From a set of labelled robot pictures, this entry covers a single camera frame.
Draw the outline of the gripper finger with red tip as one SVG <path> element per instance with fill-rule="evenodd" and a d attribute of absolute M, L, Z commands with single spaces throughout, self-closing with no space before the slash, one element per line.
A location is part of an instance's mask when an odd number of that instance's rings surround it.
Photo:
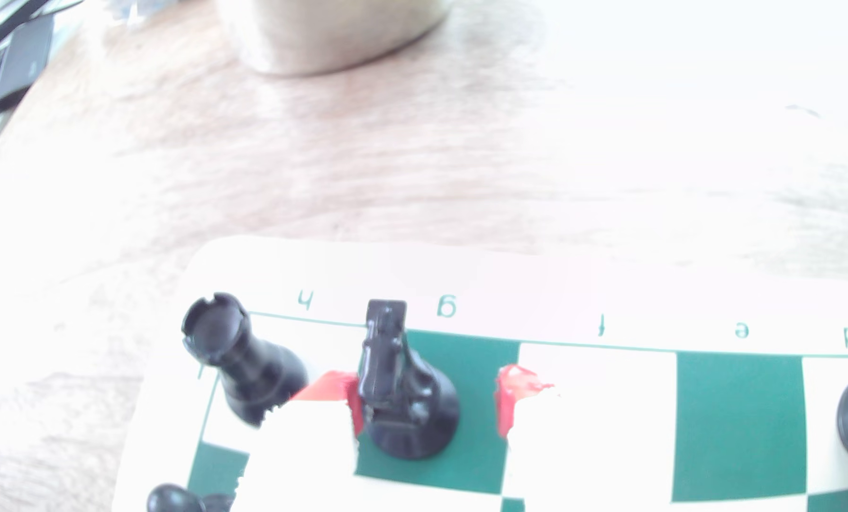
<path fill-rule="evenodd" d="M 559 386 L 508 365 L 495 397 L 526 511 L 668 510 L 658 433 L 627 393 Z"/>
<path fill-rule="evenodd" d="M 329 371 L 268 413 L 234 511 L 348 511 L 363 429 L 356 373 Z"/>

